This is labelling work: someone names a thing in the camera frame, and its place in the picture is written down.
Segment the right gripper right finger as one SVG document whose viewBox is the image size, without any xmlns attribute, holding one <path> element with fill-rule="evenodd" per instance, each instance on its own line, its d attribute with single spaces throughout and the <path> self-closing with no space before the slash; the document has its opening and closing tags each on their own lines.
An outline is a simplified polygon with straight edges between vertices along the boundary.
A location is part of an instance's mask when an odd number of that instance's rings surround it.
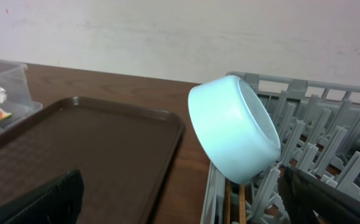
<svg viewBox="0 0 360 224">
<path fill-rule="evenodd" d="M 278 182 L 279 195 L 292 224 L 360 223 L 360 201 L 307 173 L 286 167 Z"/>
</svg>

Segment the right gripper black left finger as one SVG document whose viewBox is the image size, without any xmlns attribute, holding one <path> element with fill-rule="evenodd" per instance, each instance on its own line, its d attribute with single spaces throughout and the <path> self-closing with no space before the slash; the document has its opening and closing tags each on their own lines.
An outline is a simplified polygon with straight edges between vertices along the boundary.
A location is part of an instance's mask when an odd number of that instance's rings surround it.
<svg viewBox="0 0 360 224">
<path fill-rule="evenodd" d="M 36 189 L 0 206 L 0 224 L 76 223 L 81 212 L 84 181 L 69 170 Z"/>
</svg>

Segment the light blue rice bowl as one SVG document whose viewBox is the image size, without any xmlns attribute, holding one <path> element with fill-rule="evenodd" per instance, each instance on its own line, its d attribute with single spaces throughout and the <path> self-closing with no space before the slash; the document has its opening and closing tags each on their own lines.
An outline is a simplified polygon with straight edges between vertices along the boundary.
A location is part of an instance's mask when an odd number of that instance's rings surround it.
<svg viewBox="0 0 360 224">
<path fill-rule="evenodd" d="M 231 182 L 248 184 L 279 158 L 275 126 L 253 89 L 238 76 L 193 87 L 188 111 L 206 155 Z"/>
</svg>

